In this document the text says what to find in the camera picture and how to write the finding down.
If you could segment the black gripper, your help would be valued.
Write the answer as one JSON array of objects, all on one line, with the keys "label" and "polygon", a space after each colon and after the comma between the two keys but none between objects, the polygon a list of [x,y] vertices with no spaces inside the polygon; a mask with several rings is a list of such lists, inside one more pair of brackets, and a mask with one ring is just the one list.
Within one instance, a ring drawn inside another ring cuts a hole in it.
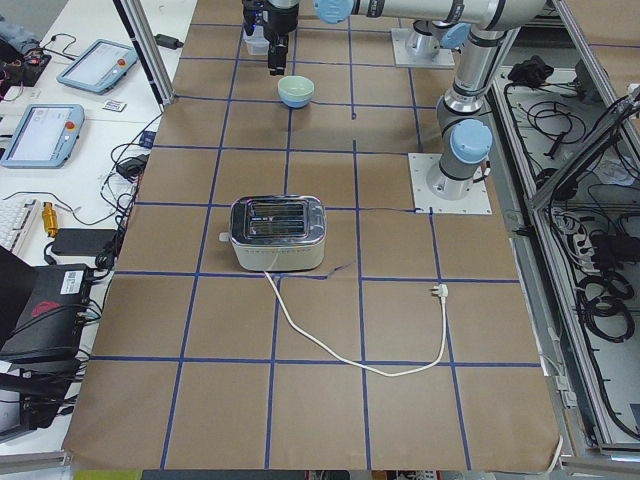
[{"label": "black gripper", "polygon": [[248,35],[254,27],[264,29],[269,42],[268,70],[271,76],[284,76],[289,47],[289,34],[298,25],[298,0],[242,0],[243,29]]}]

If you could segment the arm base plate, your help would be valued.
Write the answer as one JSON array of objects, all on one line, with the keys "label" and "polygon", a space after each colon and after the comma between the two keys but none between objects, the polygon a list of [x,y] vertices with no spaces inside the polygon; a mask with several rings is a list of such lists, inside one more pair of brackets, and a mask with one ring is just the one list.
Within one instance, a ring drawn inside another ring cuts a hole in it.
[{"label": "arm base plate", "polygon": [[441,171],[440,158],[440,154],[408,154],[414,210],[423,214],[491,215],[481,166],[470,179],[458,181]]},{"label": "arm base plate", "polygon": [[397,67],[453,70],[454,57],[450,49],[442,48],[432,35],[412,29],[393,28],[391,41]]}]

